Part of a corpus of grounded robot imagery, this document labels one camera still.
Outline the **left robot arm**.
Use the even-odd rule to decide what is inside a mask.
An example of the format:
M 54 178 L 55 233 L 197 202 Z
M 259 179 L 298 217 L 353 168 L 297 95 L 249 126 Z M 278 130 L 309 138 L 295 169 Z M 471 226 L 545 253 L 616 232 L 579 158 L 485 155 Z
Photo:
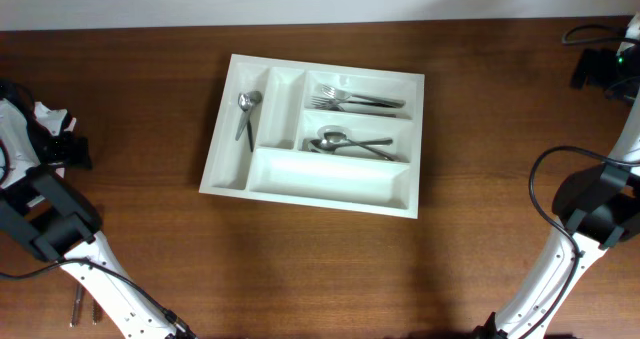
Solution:
M 192 338 L 189 325 L 136 284 L 111 250 L 98 210 L 64 178 L 89 169 L 76 119 L 1 82 L 1 230 L 44 271 L 60 268 L 89 293 L 126 338 Z

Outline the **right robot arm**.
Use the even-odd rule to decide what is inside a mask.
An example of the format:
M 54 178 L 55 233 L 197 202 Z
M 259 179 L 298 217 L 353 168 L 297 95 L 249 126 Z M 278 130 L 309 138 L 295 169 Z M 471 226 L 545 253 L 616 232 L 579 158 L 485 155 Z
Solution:
M 542 338 L 571 290 L 598 259 L 639 233 L 639 48 L 584 51 L 571 79 L 597 85 L 631 111 L 609 155 L 575 146 L 597 165 L 569 175 L 549 212 L 550 236 L 519 291 L 474 329 L 475 338 Z

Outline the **white plastic cutlery tray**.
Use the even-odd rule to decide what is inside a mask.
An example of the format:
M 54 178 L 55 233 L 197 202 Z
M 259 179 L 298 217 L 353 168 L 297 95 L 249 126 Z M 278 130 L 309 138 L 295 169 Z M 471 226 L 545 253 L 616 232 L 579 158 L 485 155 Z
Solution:
M 353 111 L 396 114 L 397 118 L 314 109 L 311 97 L 325 97 L 327 84 L 341 90 L 404 100 L 391 108 L 352 98 L 340 106 Z M 239 141 L 240 93 L 260 91 L 263 101 Z M 230 59 L 200 192 L 253 200 L 317 206 L 415 219 L 425 77 L 234 54 Z M 358 147 L 330 153 L 303 149 L 325 126 L 340 126 L 358 141 L 392 138 L 377 146 L 396 158 L 388 161 Z

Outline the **metal knife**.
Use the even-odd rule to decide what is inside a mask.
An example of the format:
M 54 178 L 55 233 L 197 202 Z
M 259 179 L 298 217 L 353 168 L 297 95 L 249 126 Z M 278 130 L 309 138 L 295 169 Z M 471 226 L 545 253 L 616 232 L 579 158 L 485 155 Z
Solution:
M 92 324 L 97 325 L 101 320 L 101 307 L 96 299 L 92 300 Z
M 69 322 L 70 328 L 74 328 L 79 324 L 83 295 L 84 287 L 81 284 L 77 284 L 74 292 L 74 300 L 72 303 L 72 312 Z

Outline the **white plastic knife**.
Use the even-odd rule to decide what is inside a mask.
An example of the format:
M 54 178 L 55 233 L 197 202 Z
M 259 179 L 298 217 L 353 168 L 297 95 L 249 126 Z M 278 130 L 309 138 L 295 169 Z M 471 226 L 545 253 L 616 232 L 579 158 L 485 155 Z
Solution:
M 72 120 L 70 122 L 70 124 L 64 129 L 64 132 L 73 132 L 75 129 L 77 123 L 77 119 L 75 117 L 72 117 Z M 61 178 L 64 178 L 65 176 L 65 170 L 64 168 L 58 168 L 55 170 L 56 174 L 58 174 Z

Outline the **small metal spoon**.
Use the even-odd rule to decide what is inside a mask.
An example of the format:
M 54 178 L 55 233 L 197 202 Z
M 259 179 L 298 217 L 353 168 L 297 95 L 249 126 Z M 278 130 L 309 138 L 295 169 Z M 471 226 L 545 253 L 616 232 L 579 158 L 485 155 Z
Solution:
M 244 132 L 247 132 L 247 138 L 249 141 L 249 148 L 250 151 L 254 150 L 254 140 L 253 140 L 253 134 L 252 134 L 252 127 L 251 127 L 251 121 L 249 120 L 248 125 L 246 127 L 246 129 L 244 130 Z
M 238 106 L 242 111 L 238 127 L 236 130 L 235 140 L 238 141 L 246 129 L 250 120 L 252 112 L 263 101 L 263 94 L 260 91 L 254 90 L 250 92 L 240 93 L 238 96 Z

